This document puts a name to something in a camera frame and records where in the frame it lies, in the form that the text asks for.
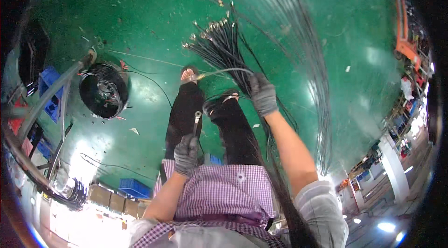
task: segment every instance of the cardboard box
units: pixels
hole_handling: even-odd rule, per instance
[[[125,214],[131,215],[131,216],[137,218],[138,204],[139,204],[139,202],[132,201],[130,199],[126,199],[126,201],[125,201]]]
[[[89,195],[87,200],[98,204],[99,206],[107,207],[109,205],[109,200],[111,197],[111,192],[107,189],[93,184],[89,187]]]
[[[143,217],[143,213],[145,212],[146,207],[148,207],[146,204],[144,204],[143,202],[140,202],[140,206],[138,206],[137,219],[140,219]]]
[[[125,206],[125,198],[113,193],[111,195],[111,199],[109,202],[109,210],[118,213],[123,213],[124,206]]]

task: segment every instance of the hand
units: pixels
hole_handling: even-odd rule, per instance
[[[188,178],[193,175],[198,158],[198,138],[193,133],[182,137],[181,142],[174,148],[174,171]]]
[[[255,110],[265,117],[278,111],[276,89],[263,73],[256,72],[250,77],[251,97]]]

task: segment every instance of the ceiling light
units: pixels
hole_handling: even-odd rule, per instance
[[[406,169],[403,173],[406,174],[406,173],[408,173],[408,172],[411,171],[411,170],[412,170],[412,167]]]
[[[401,240],[403,240],[403,238],[405,237],[405,233],[404,232],[399,232],[397,235],[396,235],[396,238],[395,238],[395,240],[396,241],[398,241],[398,242],[401,242]]]
[[[393,232],[395,230],[395,225],[391,223],[379,223],[378,229],[381,229],[385,232]]]

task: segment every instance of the black wire coil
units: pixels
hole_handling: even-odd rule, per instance
[[[125,108],[129,93],[125,80],[112,63],[94,64],[82,74],[79,94],[95,115],[104,119],[118,116]]]

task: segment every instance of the black pants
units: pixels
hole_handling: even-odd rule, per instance
[[[261,165],[257,156],[258,142],[238,101],[234,98],[222,104],[222,100],[218,101],[210,120],[219,128],[227,164]],[[181,85],[169,117],[165,158],[174,159],[174,148],[181,142],[182,136],[193,132],[194,112],[202,112],[203,102],[202,92],[195,83]],[[197,136],[200,136],[201,128],[202,117],[199,119]]]

